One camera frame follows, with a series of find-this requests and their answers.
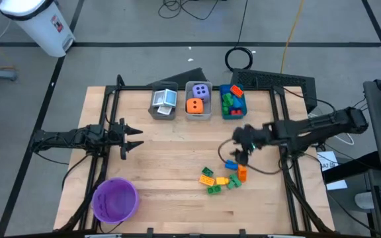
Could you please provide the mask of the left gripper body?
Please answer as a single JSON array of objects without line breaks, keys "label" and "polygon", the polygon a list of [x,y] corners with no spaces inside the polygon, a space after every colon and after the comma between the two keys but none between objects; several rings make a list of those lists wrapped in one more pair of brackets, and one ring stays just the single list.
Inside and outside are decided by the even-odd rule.
[{"label": "left gripper body", "polygon": [[108,122],[108,130],[105,133],[106,146],[118,145],[120,147],[120,158],[121,160],[126,160],[126,134],[125,134],[125,123],[124,119],[121,118],[118,122],[110,122],[108,118],[106,118]]}]

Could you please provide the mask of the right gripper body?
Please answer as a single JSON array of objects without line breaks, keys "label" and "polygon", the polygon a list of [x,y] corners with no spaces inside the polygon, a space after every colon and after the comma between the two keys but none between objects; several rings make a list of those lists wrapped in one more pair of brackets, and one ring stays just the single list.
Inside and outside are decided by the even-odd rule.
[{"label": "right gripper body", "polygon": [[256,129],[249,124],[237,127],[233,132],[232,139],[240,144],[247,154],[266,145],[272,145],[271,131],[268,128]]}]

